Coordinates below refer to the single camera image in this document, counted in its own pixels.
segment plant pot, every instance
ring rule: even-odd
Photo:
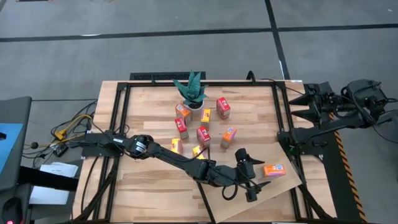
[[[195,103],[195,104],[191,103],[185,106],[192,112],[192,114],[201,114],[201,110],[203,109],[204,105],[205,104],[202,101],[200,103]]]

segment white paper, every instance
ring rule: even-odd
[[[51,165],[41,165],[40,170],[65,177],[74,177],[78,167],[61,162],[53,162]],[[33,187],[30,195],[30,204],[39,205],[65,205],[67,203],[69,191],[55,190],[47,187]]]

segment red juice box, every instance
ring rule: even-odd
[[[200,126],[197,129],[197,139],[200,143],[200,146],[203,148],[209,147],[210,146],[210,135],[207,132],[206,128],[203,126]]]
[[[224,97],[217,100],[217,112],[222,119],[229,117],[231,107],[227,103]]]
[[[172,152],[178,153],[182,155],[183,153],[183,147],[182,147],[182,142],[180,139],[172,139],[172,148],[170,149]]]
[[[178,131],[180,133],[181,139],[186,139],[189,137],[188,135],[188,129],[184,123],[183,118],[177,118],[174,120],[175,125],[177,125]]]
[[[188,125],[189,123],[191,123],[191,120],[192,120],[191,111],[188,110],[181,103],[179,103],[175,106],[175,114],[177,115],[178,118],[183,118],[185,125]]]
[[[221,140],[221,146],[223,146],[224,148],[228,148],[232,140],[235,138],[235,134],[237,131],[238,130],[236,128],[229,127],[223,135],[223,138]]]

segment blue object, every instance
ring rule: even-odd
[[[0,141],[0,172],[2,171],[11,149],[22,129],[23,124],[0,123],[0,133],[6,134],[7,138]]]

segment yellow warning stripe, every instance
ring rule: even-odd
[[[367,219],[366,219],[366,217],[365,217],[365,214],[359,213],[359,216],[362,218],[362,220],[363,220],[364,222],[368,222]]]
[[[353,179],[354,179],[354,177],[353,177],[351,174],[349,174],[349,173],[347,173],[347,176],[348,176],[348,178],[349,178],[349,179],[351,179],[351,180],[353,180]]]
[[[351,174],[351,169],[348,166],[344,165],[344,168],[346,169],[347,173]]]
[[[338,145],[338,149],[340,149],[340,152],[346,154],[346,152],[345,152],[344,149],[343,149],[343,146]]]
[[[336,141],[338,144],[343,145],[343,143],[341,142],[341,140],[339,140],[338,138],[336,138]]]
[[[360,201],[359,197],[354,195],[354,199],[356,201],[356,207],[358,208],[358,210],[363,212],[363,208],[362,208],[361,201]]]
[[[340,151],[340,155],[341,155],[344,159],[347,159],[346,154],[345,154],[344,152],[341,152],[341,151]]]
[[[355,189],[353,189],[353,193],[354,193],[354,195],[358,196],[358,192]]]
[[[329,114],[329,118],[332,121],[334,120],[334,117],[333,117],[332,114]],[[359,199],[358,191],[356,190],[356,186],[355,186],[355,183],[354,183],[354,177],[352,175],[351,169],[349,168],[348,159],[347,159],[346,153],[345,153],[344,148],[343,148],[343,142],[341,141],[340,134],[337,131],[335,131],[335,136],[336,136],[336,142],[337,142],[337,145],[338,145],[338,149],[340,150],[341,159],[342,159],[342,161],[344,163],[344,168],[346,169],[348,182],[349,182],[349,184],[351,186],[351,190],[352,190],[352,192],[354,194],[354,200],[356,202],[356,207],[358,209],[359,216],[361,217],[362,221],[368,222],[366,217],[365,217],[365,213],[363,211],[361,200]]]
[[[346,164],[347,166],[349,166],[347,159],[345,159],[345,158],[342,158],[342,159],[343,159],[343,163]]]

